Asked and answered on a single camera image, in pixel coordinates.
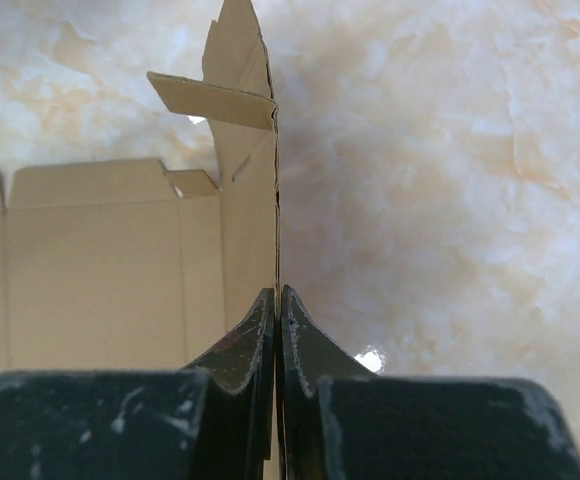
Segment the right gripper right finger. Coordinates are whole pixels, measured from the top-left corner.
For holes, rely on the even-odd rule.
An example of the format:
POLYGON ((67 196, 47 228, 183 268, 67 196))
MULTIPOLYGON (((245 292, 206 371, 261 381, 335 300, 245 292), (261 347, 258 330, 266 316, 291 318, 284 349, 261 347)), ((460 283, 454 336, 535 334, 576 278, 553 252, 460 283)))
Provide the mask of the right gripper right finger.
POLYGON ((580 479, 559 404, 521 378, 381 376, 281 296, 278 420, 288 479, 580 479))

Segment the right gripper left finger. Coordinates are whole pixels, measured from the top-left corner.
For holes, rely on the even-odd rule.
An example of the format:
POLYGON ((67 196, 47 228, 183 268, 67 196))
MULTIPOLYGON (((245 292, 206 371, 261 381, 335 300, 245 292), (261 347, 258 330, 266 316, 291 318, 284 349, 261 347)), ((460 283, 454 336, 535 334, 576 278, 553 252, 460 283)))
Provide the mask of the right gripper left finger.
POLYGON ((259 479, 275 295, 186 367, 0 373, 0 479, 259 479))

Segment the brown cardboard box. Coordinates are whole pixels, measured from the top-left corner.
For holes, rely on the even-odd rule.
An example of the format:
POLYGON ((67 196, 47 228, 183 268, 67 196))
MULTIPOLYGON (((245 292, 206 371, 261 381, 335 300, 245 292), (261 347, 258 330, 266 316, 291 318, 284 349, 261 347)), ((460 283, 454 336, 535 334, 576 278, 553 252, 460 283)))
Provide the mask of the brown cardboard box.
POLYGON ((157 159, 0 175, 0 372, 180 367, 278 286, 277 105, 250 2, 222 5, 202 69, 148 80, 208 121, 218 180, 157 159))

